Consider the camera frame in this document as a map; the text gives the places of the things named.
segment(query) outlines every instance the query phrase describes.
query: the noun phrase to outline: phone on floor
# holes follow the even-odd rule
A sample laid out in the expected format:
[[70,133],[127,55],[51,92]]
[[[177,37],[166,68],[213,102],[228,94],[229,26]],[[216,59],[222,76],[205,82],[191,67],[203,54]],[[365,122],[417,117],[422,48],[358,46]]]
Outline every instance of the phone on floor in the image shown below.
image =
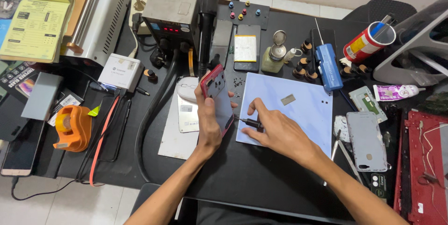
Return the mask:
[[9,142],[3,161],[1,175],[29,176],[35,163],[40,138],[38,140],[20,140]]
[[216,121],[224,134],[233,122],[233,110],[230,105],[224,69],[217,65],[201,82],[204,98],[210,97],[215,101]]

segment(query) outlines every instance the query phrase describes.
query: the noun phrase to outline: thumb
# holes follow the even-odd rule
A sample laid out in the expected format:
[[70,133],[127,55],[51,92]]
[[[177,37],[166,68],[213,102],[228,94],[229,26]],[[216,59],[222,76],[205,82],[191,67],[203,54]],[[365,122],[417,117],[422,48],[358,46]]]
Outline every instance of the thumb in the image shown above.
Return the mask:
[[266,133],[261,133],[261,132],[255,131],[255,130],[253,130],[251,128],[243,128],[241,130],[241,132],[243,132],[244,134],[247,134],[250,138],[253,138],[253,139],[257,140],[262,145],[266,145],[267,144],[267,135],[266,135]]
[[205,107],[204,107],[204,113],[207,118],[213,118],[215,119],[215,101],[213,101],[212,98],[208,97],[204,101]]

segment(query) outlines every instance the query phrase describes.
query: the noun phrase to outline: power strip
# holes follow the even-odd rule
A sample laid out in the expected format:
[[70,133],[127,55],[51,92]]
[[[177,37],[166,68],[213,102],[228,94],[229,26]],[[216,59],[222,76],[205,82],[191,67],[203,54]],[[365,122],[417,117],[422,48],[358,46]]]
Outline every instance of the power strip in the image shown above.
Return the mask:
[[[132,28],[132,15],[134,15],[135,13],[142,13],[143,11],[137,11],[134,8],[134,4],[137,2],[137,0],[131,0],[131,13],[129,15],[129,27]],[[138,35],[147,35],[147,34],[151,34],[151,32],[149,31],[148,27],[146,26],[146,23],[143,22],[140,24],[140,27],[138,28]]]

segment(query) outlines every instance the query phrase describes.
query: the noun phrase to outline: yellow notepad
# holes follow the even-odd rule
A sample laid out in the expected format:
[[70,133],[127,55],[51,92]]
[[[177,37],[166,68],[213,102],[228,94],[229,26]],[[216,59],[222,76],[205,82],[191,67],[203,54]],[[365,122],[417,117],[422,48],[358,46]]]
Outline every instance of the yellow notepad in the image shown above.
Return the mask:
[[0,59],[59,61],[74,0],[22,0],[0,49]]

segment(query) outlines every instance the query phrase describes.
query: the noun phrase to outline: finger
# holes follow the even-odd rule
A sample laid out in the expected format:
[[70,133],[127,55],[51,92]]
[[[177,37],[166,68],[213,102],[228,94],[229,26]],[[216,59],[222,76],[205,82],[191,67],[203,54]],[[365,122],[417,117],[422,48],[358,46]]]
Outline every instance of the finger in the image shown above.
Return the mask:
[[238,108],[238,103],[230,102],[230,106],[232,106],[232,108]]
[[196,89],[194,89],[194,95],[196,96],[196,102],[198,103],[199,107],[204,105],[204,100],[205,100],[204,95],[202,94],[201,82],[209,73],[210,73],[210,70],[208,70],[207,73],[205,73],[205,75],[201,78],[201,81],[199,82]]
[[263,116],[267,114],[268,110],[266,106],[264,105],[263,101],[261,101],[260,98],[255,98],[250,104],[249,109],[247,110],[248,115],[252,115],[255,110],[258,111],[258,115],[260,116],[261,120],[263,120]]
[[212,98],[205,98],[204,100],[204,114],[207,121],[216,121],[215,116],[215,101]]
[[241,132],[243,132],[244,134],[247,134],[250,138],[253,138],[255,140],[257,140],[258,142],[260,142],[262,145],[267,144],[267,135],[266,133],[261,133],[258,131],[254,131],[251,128],[243,128],[241,129]]

